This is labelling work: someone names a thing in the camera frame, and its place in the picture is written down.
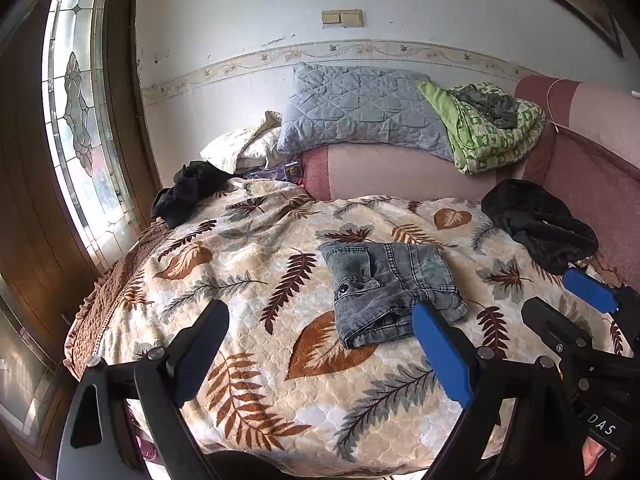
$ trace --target brown ruffle trim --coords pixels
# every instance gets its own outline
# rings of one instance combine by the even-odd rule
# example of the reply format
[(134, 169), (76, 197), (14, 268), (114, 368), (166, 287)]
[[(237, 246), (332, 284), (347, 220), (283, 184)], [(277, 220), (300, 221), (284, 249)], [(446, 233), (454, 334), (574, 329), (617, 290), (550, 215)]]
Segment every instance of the brown ruffle trim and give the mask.
[(76, 379), (80, 380), (84, 373), (84, 364), (94, 351), (118, 295), (138, 268), (146, 262), (147, 257), (170, 234), (166, 223), (162, 219), (156, 220), (142, 232), (138, 243), (108, 269), (103, 277), (98, 278), (94, 291), (84, 298), (66, 336), (65, 359), (62, 361)]

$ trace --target wall switch plate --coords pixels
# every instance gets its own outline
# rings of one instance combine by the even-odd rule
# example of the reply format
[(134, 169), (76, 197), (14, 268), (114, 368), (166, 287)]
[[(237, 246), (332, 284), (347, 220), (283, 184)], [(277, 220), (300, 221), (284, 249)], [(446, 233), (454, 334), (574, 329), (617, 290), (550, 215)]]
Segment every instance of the wall switch plate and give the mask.
[(322, 24), (323, 25), (340, 25), (340, 11), (339, 10), (323, 10)]
[(360, 9), (341, 10), (340, 23), (343, 27), (362, 27), (362, 11)]

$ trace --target gray cloth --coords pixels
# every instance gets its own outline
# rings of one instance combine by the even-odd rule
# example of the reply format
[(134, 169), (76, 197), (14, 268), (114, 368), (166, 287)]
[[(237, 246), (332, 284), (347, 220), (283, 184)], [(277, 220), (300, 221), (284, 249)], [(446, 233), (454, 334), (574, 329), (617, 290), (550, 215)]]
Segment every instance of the gray cloth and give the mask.
[(459, 101), (472, 105), (496, 128), (510, 130), (518, 124), (518, 102), (510, 95), (485, 94), (475, 85), (467, 85), (462, 90), (449, 93)]
[(425, 80), (409, 70), (299, 63), (278, 150), (383, 142), (453, 160), (445, 125), (415, 86)]
[(332, 242), (319, 249), (334, 276), (335, 327), (345, 348), (411, 336), (412, 307), (424, 300), (449, 323), (467, 312), (432, 245)]

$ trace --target folded jeans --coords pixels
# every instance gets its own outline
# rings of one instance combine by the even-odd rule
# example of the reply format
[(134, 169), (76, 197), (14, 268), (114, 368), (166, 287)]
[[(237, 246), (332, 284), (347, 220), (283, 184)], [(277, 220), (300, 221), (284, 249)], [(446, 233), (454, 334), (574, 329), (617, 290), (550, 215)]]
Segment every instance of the folded jeans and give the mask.
[(452, 323), (467, 312), (449, 267), (432, 245), (328, 243), (335, 326), (345, 348), (413, 335), (412, 307), (425, 300)]

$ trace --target gray quilted pillow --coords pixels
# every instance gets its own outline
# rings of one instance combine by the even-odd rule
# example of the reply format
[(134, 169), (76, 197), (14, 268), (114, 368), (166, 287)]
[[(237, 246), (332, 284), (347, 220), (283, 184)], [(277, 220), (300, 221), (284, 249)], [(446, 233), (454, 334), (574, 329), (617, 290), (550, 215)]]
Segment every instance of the gray quilted pillow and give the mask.
[(453, 160), (445, 125), (415, 87), (425, 80), (410, 70), (298, 63), (278, 150), (383, 142)]

